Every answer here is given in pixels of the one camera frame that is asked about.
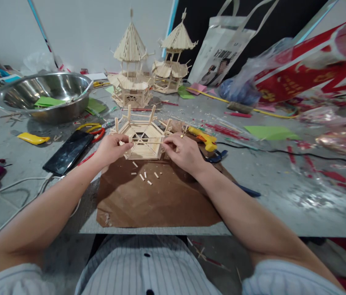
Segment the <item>person's left hand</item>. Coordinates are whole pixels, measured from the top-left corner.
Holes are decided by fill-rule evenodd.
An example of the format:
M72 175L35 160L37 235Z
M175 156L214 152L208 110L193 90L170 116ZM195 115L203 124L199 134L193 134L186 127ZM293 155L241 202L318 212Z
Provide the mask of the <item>person's left hand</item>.
M100 142L100 145L94 155L98 159L102 167L109 166L114 163L118 158L122 157L124 153L133 147L133 143L128 143L129 138L123 134L105 135Z

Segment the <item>white wall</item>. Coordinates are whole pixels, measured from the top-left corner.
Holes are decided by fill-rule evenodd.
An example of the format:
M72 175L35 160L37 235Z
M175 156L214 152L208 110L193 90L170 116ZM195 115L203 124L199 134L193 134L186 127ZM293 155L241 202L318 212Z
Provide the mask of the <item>white wall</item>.
M0 0L0 63L20 69L34 52L49 52L27 0Z
M173 0L33 0L34 8L55 56L64 65L90 73L121 70L114 59L116 50L130 23L133 23L147 48L149 64L160 58L158 39L166 36Z

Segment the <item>gray table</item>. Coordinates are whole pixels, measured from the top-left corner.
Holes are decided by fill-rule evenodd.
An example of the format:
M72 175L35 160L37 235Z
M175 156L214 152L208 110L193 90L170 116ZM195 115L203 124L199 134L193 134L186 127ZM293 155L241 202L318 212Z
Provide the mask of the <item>gray table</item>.
M208 99L202 95L194 100L183 100L174 95L154 93L150 104L159 100L169 100L179 103L179 107L159 104L156 113L159 119L175 116L186 121L195 119L210 124L217 123L213 115L219 116L237 126L244 125L279 125L289 127L303 139L314 142L314 136L325 130L308 128L297 120L284 120L262 114L254 114L252 118L224 117L226 105L222 102ZM92 92L92 97L115 106L111 96L105 89ZM122 111L116 111L109 118L121 117ZM68 123L60 126L42 126L33 120L17 122L13 127L6 123L6 118L0 119L0 158L7 159L7 173L0 181L1 186L8 185L26 177L43 177L46 172L42 165L57 151L62 143L73 133L77 126ZM10 131L30 132L40 136L62 135L57 142L50 145L34 146L13 136ZM286 149L285 141L261 142L265 148ZM281 153L255 152L246 149L234 149L220 145L219 150L228 150L228 157L223 165L242 185L259 191L262 197L258 201L278 216L299 236L346 237L346 192L338 192L327 185L319 184L313 179L294 172L290 167L289 157ZM328 157L340 157L333 152L318 148L311 152ZM333 161L313 159L317 168L327 168ZM23 182L4 193L15 203L22 204L28 197L34 196L41 180ZM220 222L211 227L159 227L159 228L114 228L101 227L96 222L95 197L99 180L95 180L85 192L80 208L65 227L71 233L109 233L109 234L186 234L186 235L229 235L230 232ZM14 213L11 207L0 201L0 225Z

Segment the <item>stainless steel bowl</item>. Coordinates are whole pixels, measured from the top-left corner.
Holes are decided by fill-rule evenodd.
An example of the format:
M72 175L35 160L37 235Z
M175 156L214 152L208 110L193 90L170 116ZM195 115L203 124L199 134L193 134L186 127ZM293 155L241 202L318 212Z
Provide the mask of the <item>stainless steel bowl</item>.
M46 73L27 76L0 88L0 108L29 115L48 124L69 122L81 115L88 105L91 86L81 95L91 79L76 73ZM54 107L35 109L41 96L73 102Z

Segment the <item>yellow glue gun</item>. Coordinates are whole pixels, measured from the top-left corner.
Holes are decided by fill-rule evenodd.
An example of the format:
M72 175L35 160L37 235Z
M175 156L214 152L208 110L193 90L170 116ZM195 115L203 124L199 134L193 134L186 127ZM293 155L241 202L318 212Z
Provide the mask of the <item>yellow glue gun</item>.
M17 137L26 142L32 143L34 145L39 145L41 143L45 143L50 140L50 137L40 137L40 136L30 134L28 132L23 132L19 134Z
M198 139L200 139L201 141L204 141L206 143L206 151L207 152L213 152L217 149L217 145L214 143L217 141L216 137L210 136L210 135L204 133L203 131L201 131L200 129L196 129L192 126L190 126L188 128L188 131L190 133L192 133L193 135L196 135L196 137Z

